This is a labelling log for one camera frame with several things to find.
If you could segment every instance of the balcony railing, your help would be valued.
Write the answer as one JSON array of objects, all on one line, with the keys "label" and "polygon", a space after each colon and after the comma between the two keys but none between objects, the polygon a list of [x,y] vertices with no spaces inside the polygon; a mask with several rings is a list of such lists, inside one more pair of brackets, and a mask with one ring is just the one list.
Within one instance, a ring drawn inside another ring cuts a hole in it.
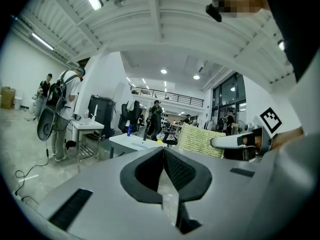
[{"label": "balcony railing", "polygon": [[204,105],[204,100],[200,98],[189,97],[189,96],[171,93],[171,92],[165,92],[161,90],[153,90],[153,89],[146,89],[146,88],[139,88],[139,87],[132,87],[132,86],[130,87],[130,89],[132,94],[141,95],[144,97],[169,100],[172,102],[193,105],[201,108]]}]

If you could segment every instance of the cardboard box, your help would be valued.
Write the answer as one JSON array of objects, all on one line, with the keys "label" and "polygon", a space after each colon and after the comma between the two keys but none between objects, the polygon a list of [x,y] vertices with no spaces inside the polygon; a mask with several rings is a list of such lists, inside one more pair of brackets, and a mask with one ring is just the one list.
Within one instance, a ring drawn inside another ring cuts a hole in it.
[{"label": "cardboard box", "polygon": [[16,90],[10,87],[1,88],[1,108],[10,110],[14,105]]}]

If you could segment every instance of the gray pants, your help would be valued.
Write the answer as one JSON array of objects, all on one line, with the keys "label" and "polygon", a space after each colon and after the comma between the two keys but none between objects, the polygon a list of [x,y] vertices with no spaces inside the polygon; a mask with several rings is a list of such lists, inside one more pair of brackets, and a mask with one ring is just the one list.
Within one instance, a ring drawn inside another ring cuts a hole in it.
[{"label": "gray pants", "polygon": [[34,116],[36,119],[39,119],[41,116],[42,111],[46,108],[46,103],[47,103],[48,98],[39,94],[38,98],[35,101],[35,112]]},{"label": "gray pants", "polygon": [[53,125],[52,129],[52,153],[55,154],[55,158],[60,160],[65,155],[64,142],[67,131],[68,120],[61,116],[58,116],[56,123]]}]

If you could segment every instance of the white t-shirt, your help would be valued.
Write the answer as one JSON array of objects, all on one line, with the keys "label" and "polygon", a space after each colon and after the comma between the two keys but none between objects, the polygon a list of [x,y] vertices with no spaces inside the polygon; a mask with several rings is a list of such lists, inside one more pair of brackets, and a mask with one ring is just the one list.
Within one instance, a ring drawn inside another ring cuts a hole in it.
[{"label": "white t-shirt", "polygon": [[[63,74],[64,74],[64,71],[59,75],[58,79],[60,79],[60,77]],[[68,78],[72,77],[73,75],[77,75],[77,74],[72,70],[69,70],[65,74],[63,81],[67,81]],[[65,100],[67,101],[67,103],[64,105],[64,108],[62,108],[61,114],[60,114],[60,116],[66,120],[70,120],[72,115],[74,114],[74,106],[77,101],[79,84],[80,84],[80,78],[77,76],[66,85]],[[76,96],[74,101],[72,102],[70,101],[70,96]]]}]

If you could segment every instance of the black backpack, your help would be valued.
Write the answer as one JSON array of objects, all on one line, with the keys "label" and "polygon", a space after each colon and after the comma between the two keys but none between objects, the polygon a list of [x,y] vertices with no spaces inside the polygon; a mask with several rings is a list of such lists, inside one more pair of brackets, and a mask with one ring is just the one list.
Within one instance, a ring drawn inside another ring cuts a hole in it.
[{"label": "black backpack", "polygon": [[59,113],[61,109],[67,108],[65,105],[68,102],[66,100],[67,84],[70,83],[73,79],[77,78],[76,74],[70,76],[66,81],[64,77],[69,70],[66,70],[60,79],[58,79],[54,84],[49,88],[48,100],[46,102],[46,107],[52,110],[55,113]]}]

